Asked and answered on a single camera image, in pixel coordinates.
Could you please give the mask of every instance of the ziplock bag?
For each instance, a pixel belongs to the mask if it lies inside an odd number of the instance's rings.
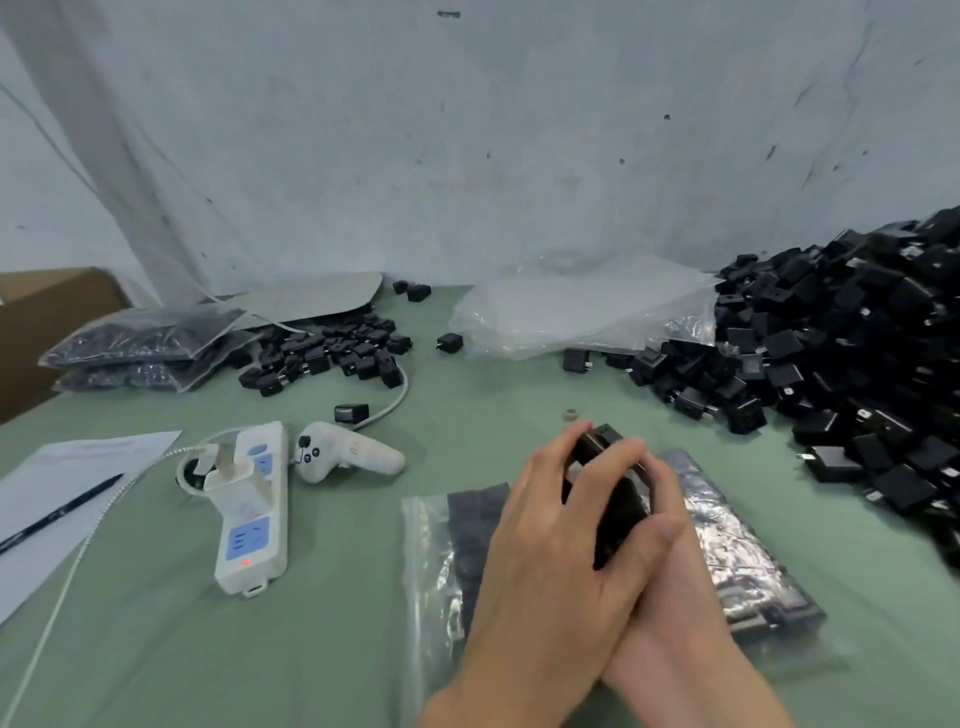
[[[197,361],[139,361],[102,367],[75,367],[56,382],[57,392],[103,392],[127,387],[180,394],[196,389],[238,349],[256,340],[256,335],[236,331],[207,348]]]
[[[824,611],[684,450],[669,450],[661,458],[680,478],[727,624],[747,657],[768,676],[833,667],[838,655]],[[426,699],[449,682],[459,663],[487,547],[508,494],[508,486],[499,485],[401,504],[405,725],[414,724]]]
[[[41,367],[64,369],[126,361],[197,359],[243,316],[212,303],[181,308],[128,308],[78,328],[40,357]]]
[[[716,279],[653,255],[595,263],[544,257],[478,283],[450,328],[468,354],[524,359],[566,347],[640,350],[664,339],[712,345]]]

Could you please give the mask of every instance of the left hand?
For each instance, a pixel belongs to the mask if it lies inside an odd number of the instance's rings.
[[[493,534],[463,665],[428,702],[422,726],[559,726],[610,660],[684,522],[645,519],[593,570],[597,524],[646,444],[608,448],[584,467],[563,504],[570,453],[590,427],[569,426],[524,465]]]

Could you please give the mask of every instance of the pen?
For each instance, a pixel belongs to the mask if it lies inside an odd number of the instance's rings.
[[[81,493],[80,495],[75,497],[73,500],[66,503],[66,505],[61,506],[60,508],[58,508],[56,511],[49,514],[48,516],[44,516],[42,519],[40,519],[36,523],[28,525],[19,533],[15,533],[12,536],[10,536],[10,538],[0,541],[0,556],[7,553],[7,551],[9,551],[11,548],[16,546],[17,544],[20,544],[21,542],[26,541],[35,533],[42,531],[51,523],[57,522],[61,518],[66,516],[68,513],[72,513],[73,511],[77,510],[78,508],[80,508],[80,506],[84,505],[84,503],[87,503],[93,500],[94,498],[99,496],[101,493],[103,493],[111,485],[116,483],[116,481],[119,480],[121,477],[123,477],[122,473],[120,473],[119,475],[115,475],[114,477],[107,478],[107,480],[105,480],[104,482],[100,483],[99,485],[93,486],[92,488],[90,488],[90,490],[86,491],[85,493]]]

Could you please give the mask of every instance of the white wall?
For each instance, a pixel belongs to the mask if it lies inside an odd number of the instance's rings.
[[[0,83],[36,116],[64,155],[85,174],[2,32]],[[0,251],[0,271],[95,265],[110,269],[135,303],[148,303],[153,295],[113,218],[2,91]]]
[[[66,5],[221,290],[547,248],[713,268],[960,203],[947,0]]]

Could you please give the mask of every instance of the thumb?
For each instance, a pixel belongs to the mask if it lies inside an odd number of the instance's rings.
[[[604,593],[618,603],[628,603],[633,609],[684,526],[684,519],[662,513],[648,516],[635,525],[603,569]]]

